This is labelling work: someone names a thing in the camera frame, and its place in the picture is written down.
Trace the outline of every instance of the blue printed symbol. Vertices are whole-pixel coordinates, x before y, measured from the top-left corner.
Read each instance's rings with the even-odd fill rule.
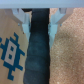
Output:
[[[18,44],[18,35],[14,33],[16,40],[12,37],[10,39],[6,38],[5,45],[3,45],[2,38],[0,38],[0,48],[3,49],[3,53],[1,59],[4,60],[3,66],[9,68],[8,79],[14,80],[14,76],[12,76],[12,71],[15,71],[15,68],[23,70],[23,67],[19,65],[20,54],[25,56],[25,53],[19,49],[20,45]]]

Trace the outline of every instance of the beige floor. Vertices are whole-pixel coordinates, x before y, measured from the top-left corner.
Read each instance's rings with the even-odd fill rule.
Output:
[[[84,84],[84,8],[75,8],[56,34],[50,69],[50,84]]]

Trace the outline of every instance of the speckled surface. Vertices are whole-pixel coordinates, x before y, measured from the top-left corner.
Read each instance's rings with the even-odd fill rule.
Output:
[[[50,84],[84,84],[84,8],[75,8],[57,32],[50,70]]]

